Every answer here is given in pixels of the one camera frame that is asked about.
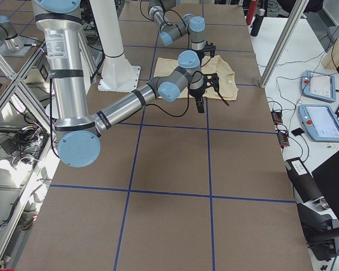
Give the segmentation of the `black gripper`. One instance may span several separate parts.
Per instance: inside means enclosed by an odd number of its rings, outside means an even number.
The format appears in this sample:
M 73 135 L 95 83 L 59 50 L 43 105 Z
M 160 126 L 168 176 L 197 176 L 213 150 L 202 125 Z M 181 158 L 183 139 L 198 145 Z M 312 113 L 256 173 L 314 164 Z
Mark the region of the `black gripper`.
M 189 85 L 189 95 L 195 98 L 195 104 L 198 113 L 204 113 L 203 95 L 206 90 L 205 82 L 196 82 Z
M 205 57 L 205 54 L 207 53 L 207 50 L 206 49 L 201 49 L 201 50 L 195 50 L 194 52 L 197 54 L 198 59 L 200 61 L 202 61 L 202 59 Z

